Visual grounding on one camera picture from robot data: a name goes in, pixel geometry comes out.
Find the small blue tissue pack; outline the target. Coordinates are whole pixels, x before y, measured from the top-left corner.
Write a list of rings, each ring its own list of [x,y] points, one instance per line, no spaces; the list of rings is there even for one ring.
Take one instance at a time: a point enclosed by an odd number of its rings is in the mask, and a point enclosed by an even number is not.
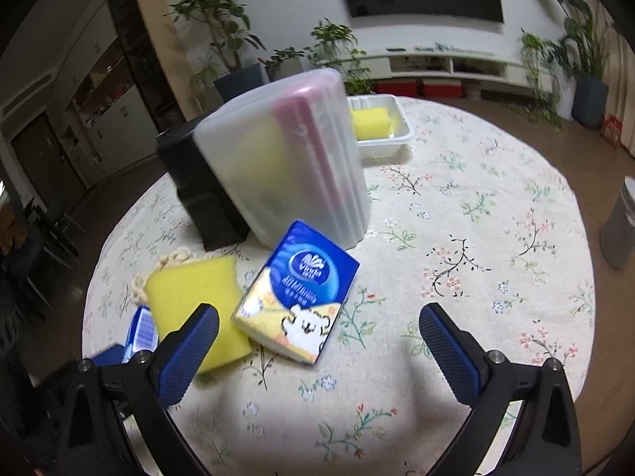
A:
[[[154,351],[159,338],[150,309],[141,305],[129,323],[124,344],[113,344],[92,357],[97,367],[127,363],[142,350]]]

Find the cream chenille scrubber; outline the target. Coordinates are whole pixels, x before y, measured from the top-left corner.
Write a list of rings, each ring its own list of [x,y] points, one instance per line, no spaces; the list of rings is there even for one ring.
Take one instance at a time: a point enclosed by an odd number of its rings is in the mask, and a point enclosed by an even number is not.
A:
[[[145,287],[148,285],[148,279],[152,275],[196,260],[196,253],[193,253],[185,246],[177,247],[175,250],[172,250],[171,253],[160,255],[154,269],[151,269],[149,272],[138,273],[130,279],[129,289],[133,303],[136,305],[148,304],[148,294],[145,291]]]

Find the blue Vinda tissue pack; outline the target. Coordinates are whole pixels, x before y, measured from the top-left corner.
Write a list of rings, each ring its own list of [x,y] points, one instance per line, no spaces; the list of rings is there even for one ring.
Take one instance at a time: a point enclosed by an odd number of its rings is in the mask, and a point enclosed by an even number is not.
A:
[[[359,268],[336,243],[296,220],[245,291],[231,321],[274,353],[316,363]]]

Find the yellow wavy sponge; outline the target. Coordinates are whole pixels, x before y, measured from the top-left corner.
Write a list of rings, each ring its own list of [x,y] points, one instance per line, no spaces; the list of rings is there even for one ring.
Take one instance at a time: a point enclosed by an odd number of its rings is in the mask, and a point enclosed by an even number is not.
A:
[[[386,107],[354,109],[351,119],[357,141],[387,139],[393,132],[393,121]]]

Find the floral white tablecloth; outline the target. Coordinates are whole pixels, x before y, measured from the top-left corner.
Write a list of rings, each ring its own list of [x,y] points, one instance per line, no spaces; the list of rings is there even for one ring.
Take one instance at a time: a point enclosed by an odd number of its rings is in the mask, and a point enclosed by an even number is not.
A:
[[[360,268],[319,360],[263,347],[194,382],[172,417],[215,475],[422,475],[467,416],[420,337],[440,304],[485,349],[563,364],[594,336],[590,247],[566,178],[473,114],[402,99],[414,134],[365,163]]]

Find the black cylindrical container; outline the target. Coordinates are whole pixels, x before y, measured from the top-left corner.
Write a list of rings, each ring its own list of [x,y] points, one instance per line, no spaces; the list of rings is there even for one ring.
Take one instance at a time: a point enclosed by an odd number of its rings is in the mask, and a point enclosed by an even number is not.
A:
[[[185,121],[156,138],[158,157],[207,251],[243,242],[250,232],[194,141],[196,126],[209,115]]]

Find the white plastic tray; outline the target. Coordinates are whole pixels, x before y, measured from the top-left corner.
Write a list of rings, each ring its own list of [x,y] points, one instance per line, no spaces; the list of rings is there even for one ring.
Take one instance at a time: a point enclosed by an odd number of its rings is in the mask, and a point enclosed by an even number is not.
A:
[[[350,96],[348,104],[360,157],[394,158],[414,138],[414,129],[397,98]]]

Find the small hanging green plant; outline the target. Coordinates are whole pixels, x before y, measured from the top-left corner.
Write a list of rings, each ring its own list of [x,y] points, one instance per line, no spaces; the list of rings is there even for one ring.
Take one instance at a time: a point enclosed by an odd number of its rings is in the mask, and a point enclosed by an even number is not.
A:
[[[525,106],[524,113],[532,123],[544,123],[555,130],[562,129],[558,115],[561,88],[555,69],[558,68],[556,45],[522,30],[520,56],[526,70],[526,80],[532,89],[533,100]]]

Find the red storage box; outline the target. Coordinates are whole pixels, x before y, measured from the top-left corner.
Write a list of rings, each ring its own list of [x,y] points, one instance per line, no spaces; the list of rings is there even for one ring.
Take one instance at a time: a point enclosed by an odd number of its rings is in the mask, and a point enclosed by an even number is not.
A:
[[[454,99],[463,97],[463,85],[460,80],[423,79],[422,91],[426,99]]]
[[[387,94],[397,97],[418,98],[419,83],[417,80],[384,80],[375,83],[378,94]]]

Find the red storage box left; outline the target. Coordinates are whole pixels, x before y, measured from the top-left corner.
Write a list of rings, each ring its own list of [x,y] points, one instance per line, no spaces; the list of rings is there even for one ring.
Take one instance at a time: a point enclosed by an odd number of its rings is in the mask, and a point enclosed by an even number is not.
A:
[[[375,83],[378,94],[387,94],[397,97],[418,98],[419,83],[417,80],[384,80]]]

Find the large plant in dark pot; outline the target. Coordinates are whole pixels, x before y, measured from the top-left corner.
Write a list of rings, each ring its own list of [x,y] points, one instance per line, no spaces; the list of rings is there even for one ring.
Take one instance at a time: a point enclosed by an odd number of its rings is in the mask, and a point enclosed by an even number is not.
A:
[[[554,0],[564,13],[563,36],[552,41],[558,68],[566,79],[576,83],[571,117],[591,129],[603,126],[608,100],[608,85],[603,81],[606,41],[596,31],[591,6],[585,0]]]

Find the plant in ribbed grey pot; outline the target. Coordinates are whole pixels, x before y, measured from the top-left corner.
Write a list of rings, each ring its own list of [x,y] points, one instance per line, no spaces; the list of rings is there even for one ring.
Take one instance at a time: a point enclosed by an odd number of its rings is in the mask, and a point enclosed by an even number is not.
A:
[[[297,50],[293,46],[283,48],[283,50],[275,50],[269,58],[258,57],[257,60],[265,67],[270,82],[285,79],[310,69],[306,51],[303,48]]]

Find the beige curtain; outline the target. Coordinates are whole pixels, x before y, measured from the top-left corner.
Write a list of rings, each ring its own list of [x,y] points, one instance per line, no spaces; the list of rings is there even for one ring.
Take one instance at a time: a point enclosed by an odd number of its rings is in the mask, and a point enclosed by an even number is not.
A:
[[[606,9],[602,9],[606,31],[607,65],[605,83],[609,87],[607,112],[622,124],[621,145],[634,156],[634,53],[615,27],[616,22]]]

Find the leafy trailing plant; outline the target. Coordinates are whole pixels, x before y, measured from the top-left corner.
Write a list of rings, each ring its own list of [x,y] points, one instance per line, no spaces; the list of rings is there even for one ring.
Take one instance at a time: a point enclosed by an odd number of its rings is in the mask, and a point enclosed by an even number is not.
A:
[[[313,43],[304,50],[313,67],[336,70],[349,96],[373,94],[375,83],[370,69],[363,64],[366,52],[358,47],[349,26],[323,18],[312,29],[311,38]]]

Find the white cabinet wall unit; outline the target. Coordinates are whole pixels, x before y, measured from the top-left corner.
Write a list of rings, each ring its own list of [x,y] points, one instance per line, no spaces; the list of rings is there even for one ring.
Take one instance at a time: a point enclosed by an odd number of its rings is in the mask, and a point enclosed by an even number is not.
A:
[[[107,4],[60,66],[48,116],[88,186],[154,155],[157,130]]]

